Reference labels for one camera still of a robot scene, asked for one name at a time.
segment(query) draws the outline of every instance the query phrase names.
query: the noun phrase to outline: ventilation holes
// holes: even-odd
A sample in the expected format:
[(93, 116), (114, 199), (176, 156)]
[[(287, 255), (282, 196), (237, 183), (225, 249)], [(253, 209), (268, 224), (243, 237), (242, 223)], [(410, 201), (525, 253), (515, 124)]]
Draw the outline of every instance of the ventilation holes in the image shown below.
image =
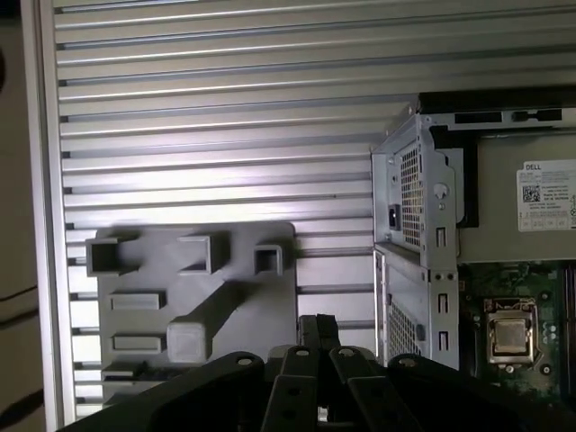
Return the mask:
[(407, 244), (419, 248), (421, 218), (424, 211), (424, 189), (420, 175), (420, 146), (412, 147), (400, 156), (402, 234)]
[(393, 301), (388, 309), (388, 358), (400, 354), (421, 356), (417, 340), (416, 324)]

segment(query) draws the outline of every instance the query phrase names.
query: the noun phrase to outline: green circuit board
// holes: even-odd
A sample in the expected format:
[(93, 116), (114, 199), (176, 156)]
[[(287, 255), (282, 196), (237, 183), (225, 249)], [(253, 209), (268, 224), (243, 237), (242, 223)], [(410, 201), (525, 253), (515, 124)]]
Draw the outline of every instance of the green circuit board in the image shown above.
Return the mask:
[[(562, 279), (558, 262), (462, 265), (464, 369), (530, 399), (559, 403)], [(525, 348), (518, 343), (523, 323)]]

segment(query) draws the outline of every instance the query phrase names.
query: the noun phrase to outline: black cable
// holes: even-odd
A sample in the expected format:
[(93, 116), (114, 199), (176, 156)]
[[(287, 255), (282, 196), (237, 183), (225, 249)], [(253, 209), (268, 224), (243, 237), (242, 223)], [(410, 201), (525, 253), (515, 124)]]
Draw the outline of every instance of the black cable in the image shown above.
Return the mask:
[(38, 289), (38, 285), (31, 286), (30, 288), (26, 288), (25, 290), (21, 290), (19, 292), (15, 292), (14, 294), (7, 295), (5, 297), (0, 297), (0, 303), (8, 302), (11, 299), (15, 299), (16, 297), (20, 297), (30, 291), (34, 291)]
[(6, 330), (9, 329), (10, 327), (20, 324), (21, 322), (30, 320), (35, 316), (37, 316), (38, 313), (39, 313), (38, 308), (36, 308), (32, 310), (27, 310), (26, 312), (19, 313), (18, 315), (14, 315), (13, 317), (5, 319), (4, 321), (0, 321), (0, 330)]
[(20, 423), (30, 416), (35, 410), (44, 404), (44, 390), (39, 389), (34, 393), (24, 396), (12, 403), (0, 414), (0, 430)]

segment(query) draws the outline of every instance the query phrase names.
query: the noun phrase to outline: barcode sticker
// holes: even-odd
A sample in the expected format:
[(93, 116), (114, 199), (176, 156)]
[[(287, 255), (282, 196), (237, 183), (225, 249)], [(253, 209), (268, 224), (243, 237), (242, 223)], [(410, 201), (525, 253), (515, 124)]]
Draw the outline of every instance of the barcode sticker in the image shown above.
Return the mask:
[(576, 160), (525, 162), (517, 171), (520, 231), (576, 229)]

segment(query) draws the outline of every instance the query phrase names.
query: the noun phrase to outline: cpu socket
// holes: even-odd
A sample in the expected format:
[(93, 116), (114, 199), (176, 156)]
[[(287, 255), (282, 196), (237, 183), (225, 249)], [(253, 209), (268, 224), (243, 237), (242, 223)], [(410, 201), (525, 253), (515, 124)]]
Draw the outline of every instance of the cpu socket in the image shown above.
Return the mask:
[(534, 299), (486, 299), (487, 357), (494, 365), (532, 365), (536, 360)]

